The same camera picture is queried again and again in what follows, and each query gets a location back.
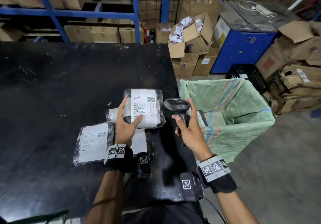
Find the worktable surface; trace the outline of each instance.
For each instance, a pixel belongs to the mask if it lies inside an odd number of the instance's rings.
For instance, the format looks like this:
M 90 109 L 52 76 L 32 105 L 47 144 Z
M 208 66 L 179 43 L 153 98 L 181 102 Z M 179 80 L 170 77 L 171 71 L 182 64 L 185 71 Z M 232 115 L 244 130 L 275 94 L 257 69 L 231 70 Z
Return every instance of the worktable surface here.
M 127 88 L 178 97 L 166 44 L 0 43 L 0 216 L 14 221 L 70 210 L 82 217 L 103 177 L 101 163 L 73 165 L 83 126 L 106 121 Z M 182 201 L 179 174 L 193 153 L 179 146 L 171 112 L 153 130 L 155 162 L 148 179 L 133 178 L 124 208 Z

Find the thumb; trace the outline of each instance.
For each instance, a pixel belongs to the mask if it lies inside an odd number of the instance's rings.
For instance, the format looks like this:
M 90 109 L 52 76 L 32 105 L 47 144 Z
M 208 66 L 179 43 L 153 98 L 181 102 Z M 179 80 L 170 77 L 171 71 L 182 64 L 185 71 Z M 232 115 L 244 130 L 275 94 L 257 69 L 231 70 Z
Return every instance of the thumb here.
M 181 119 L 180 116 L 176 115 L 175 117 L 177 126 L 180 128 L 181 132 L 183 132 L 184 130 L 187 129 L 187 127 L 185 126 L 185 123 L 183 122 L 183 120 Z
M 136 128 L 137 125 L 139 125 L 142 122 L 142 115 L 139 115 L 138 117 L 135 118 L 135 120 L 131 123 L 131 125 L 134 126 L 134 128 Z

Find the white cable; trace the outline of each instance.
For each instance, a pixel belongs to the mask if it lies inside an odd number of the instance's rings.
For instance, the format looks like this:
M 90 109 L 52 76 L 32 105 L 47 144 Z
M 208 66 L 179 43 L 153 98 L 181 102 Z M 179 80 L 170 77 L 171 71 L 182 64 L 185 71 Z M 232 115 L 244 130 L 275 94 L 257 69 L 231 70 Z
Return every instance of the white cable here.
M 255 6 L 252 6 L 251 9 L 248 9 L 248 8 L 245 8 L 243 7 L 240 2 L 245 2 L 245 3 L 252 3 L 252 4 L 255 4 Z M 267 8 L 265 8 L 264 6 L 260 5 L 260 4 L 257 4 L 255 2 L 252 2 L 252 1 L 247 1 L 247 0 L 240 0 L 239 1 L 239 6 L 242 8 L 242 9 L 245 9 L 245 10 L 248 10 L 248 11 L 255 11 L 255 12 L 259 12 L 260 14 L 268 17 L 268 18 L 275 18 L 277 16 L 276 13 L 268 10 Z

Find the red fire extinguisher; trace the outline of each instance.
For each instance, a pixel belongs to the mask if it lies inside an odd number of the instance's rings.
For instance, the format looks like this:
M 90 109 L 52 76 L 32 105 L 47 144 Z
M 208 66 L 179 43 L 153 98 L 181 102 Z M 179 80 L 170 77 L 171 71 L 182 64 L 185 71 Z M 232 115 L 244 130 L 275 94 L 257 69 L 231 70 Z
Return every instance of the red fire extinguisher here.
M 145 43 L 149 43 L 150 39 L 149 39 L 149 28 L 146 24 L 143 24 L 143 30 L 144 30 L 144 40 Z

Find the concrete floor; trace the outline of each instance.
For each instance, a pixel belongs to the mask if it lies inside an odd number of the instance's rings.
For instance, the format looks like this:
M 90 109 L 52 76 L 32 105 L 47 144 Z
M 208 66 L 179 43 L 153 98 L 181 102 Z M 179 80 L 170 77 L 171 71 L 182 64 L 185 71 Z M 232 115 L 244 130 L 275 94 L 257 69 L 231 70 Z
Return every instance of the concrete floor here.
M 239 195 L 261 224 L 320 223 L 320 129 L 321 120 L 311 119 L 307 112 L 278 116 L 229 164 Z M 211 190 L 204 192 L 222 212 Z M 208 202 L 201 200 L 201 206 L 209 223 L 223 223 Z

